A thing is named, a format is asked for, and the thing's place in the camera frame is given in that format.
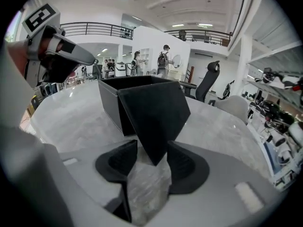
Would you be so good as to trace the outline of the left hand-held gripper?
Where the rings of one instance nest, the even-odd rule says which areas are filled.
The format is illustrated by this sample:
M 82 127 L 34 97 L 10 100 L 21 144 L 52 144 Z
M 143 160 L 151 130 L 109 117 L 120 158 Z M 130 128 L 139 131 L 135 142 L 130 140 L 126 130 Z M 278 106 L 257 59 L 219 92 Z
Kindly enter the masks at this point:
M 95 56 L 65 37 L 59 10 L 46 3 L 22 23 L 28 33 L 24 77 L 31 87 L 63 83 L 80 66 L 97 63 Z

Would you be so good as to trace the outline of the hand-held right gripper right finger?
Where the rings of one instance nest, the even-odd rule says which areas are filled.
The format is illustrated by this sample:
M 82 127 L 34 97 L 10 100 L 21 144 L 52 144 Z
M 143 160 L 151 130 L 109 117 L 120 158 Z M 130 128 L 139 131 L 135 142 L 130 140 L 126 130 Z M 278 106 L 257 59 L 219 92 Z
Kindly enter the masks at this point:
M 171 170 L 169 194 L 193 193 L 210 174 L 210 167 L 202 156 L 173 141 L 168 142 L 167 162 Z

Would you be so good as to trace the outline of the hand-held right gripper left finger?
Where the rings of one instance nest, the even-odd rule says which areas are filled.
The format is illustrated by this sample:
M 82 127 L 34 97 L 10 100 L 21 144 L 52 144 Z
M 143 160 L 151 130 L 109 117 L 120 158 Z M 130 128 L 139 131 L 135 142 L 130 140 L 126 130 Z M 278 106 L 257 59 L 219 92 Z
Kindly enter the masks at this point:
M 111 183 L 127 183 L 127 178 L 137 161 L 137 140 L 100 155 L 95 168 L 102 177 Z

